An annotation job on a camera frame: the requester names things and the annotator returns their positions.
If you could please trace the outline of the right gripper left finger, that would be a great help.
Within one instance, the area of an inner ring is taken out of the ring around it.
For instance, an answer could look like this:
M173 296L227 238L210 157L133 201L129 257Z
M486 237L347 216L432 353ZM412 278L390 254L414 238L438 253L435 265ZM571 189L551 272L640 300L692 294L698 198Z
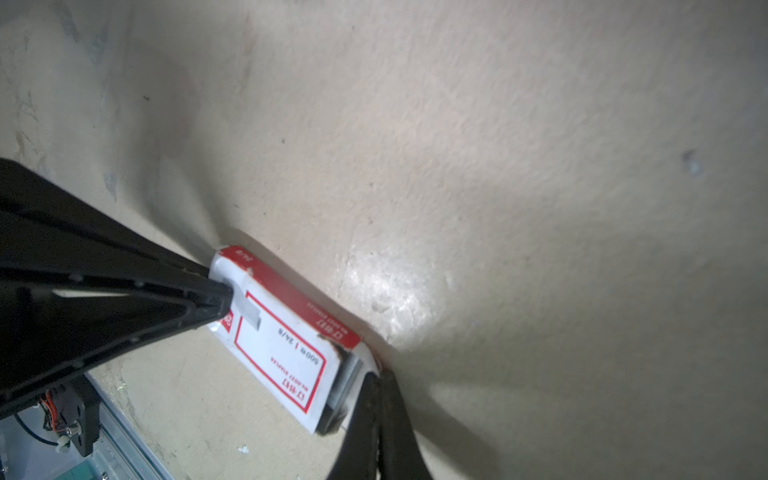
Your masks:
M377 478L380 403L379 377L368 373L328 480Z

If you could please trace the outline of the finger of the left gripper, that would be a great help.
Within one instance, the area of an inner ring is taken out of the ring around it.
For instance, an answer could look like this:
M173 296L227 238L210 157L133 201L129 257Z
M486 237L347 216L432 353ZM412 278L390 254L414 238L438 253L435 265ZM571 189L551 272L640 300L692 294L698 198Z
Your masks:
M13 160L1 163L1 413L222 319L232 288Z

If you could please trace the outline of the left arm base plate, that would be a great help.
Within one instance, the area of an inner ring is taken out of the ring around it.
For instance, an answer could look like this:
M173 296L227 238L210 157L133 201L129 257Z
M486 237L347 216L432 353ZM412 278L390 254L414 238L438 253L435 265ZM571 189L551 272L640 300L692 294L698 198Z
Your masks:
M101 398L90 380L80 376L47 390L40 397L48 430L67 440L82 457L93 453L100 435Z

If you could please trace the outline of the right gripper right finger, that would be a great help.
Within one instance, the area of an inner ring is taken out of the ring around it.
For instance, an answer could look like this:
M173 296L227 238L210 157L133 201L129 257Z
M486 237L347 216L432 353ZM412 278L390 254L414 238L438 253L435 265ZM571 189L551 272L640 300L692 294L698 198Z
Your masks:
M407 412L396 377L380 376L379 471L382 479L432 480Z

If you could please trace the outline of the red white staple box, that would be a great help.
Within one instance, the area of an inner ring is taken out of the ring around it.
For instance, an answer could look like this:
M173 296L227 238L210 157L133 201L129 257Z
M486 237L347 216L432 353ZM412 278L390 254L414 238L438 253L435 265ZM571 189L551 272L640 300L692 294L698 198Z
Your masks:
M245 248L219 250L209 277L233 289L208 328L310 433L347 428L379 365L361 337Z

